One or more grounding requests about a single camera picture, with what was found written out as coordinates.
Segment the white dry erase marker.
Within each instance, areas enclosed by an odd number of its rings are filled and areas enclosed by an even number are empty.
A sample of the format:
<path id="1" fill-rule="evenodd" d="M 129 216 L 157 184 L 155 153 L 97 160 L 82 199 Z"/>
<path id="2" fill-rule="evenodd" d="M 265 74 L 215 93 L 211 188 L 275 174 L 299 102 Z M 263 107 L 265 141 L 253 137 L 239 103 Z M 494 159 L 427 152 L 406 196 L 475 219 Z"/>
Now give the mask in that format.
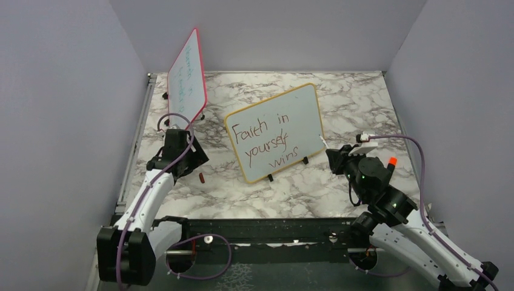
<path id="1" fill-rule="evenodd" d="M 324 139 L 321 135 L 319 135 L 319 138 L 320 138 L 320 140 L 322 141 L 322 143 L 324 144 L 325 148 L 327 148 L 327 149 L 328 149 L 328 148 L 329 148 L 329 146 L 328 146 L 327 142 L 325 141 L 325 139 Z"/>

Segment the yellow framed whiteboard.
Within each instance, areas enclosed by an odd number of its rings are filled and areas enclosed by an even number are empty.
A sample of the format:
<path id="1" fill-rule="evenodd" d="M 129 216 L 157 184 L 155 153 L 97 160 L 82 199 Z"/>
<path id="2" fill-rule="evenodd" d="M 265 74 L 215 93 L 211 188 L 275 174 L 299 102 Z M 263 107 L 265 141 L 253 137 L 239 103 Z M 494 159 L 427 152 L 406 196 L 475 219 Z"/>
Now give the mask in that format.
<path id="1" fill-rule="evenodd" d="M 326 148 L 316 85 L 264 99 L 224 118 L 244 180 L 254 183 Z"/>

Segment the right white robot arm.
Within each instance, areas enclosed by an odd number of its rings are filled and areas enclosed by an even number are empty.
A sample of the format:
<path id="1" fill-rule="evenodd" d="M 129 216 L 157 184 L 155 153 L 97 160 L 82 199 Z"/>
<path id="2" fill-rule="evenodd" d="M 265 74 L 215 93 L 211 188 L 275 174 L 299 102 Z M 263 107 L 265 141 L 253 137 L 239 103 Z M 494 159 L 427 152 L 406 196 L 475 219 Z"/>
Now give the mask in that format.
<path id="1" fill-rule="evenodd" d="M 376 146 L 374 142 L 346 144 L 325 150 L 331 172 L 345 176 L 349 192 L 357 195 L 359 205 L 367 206 L 352 222 L 351 242 L 385 250 L 438 290 L 485 290 L 491 286 L 497 266 L 466 254 L 422 215 L 412 199 L 391 186 L 397 159 L 391 157 L 384 164 L 370 157 Z"/>

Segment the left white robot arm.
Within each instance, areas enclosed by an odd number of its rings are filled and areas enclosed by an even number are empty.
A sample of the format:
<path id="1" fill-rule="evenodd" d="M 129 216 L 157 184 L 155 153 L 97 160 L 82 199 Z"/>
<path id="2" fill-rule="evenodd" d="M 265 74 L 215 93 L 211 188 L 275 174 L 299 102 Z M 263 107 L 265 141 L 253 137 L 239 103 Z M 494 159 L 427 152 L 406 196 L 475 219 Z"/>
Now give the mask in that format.
<path id="1" fill-rule="evenodd" d="M 148 161 L 144 182 L 134 200 L 113 226 L 101 227 L 96 237 L 98 275 L 103 282 L 146 286 L 155 272 L 158 256 L 169 242 L 176 249 L 190 243 L 182 226 L 152 235 L 156 214 L 177 180 L 208 161 L 194 134 L 168 129 L 164 145 Z"/>

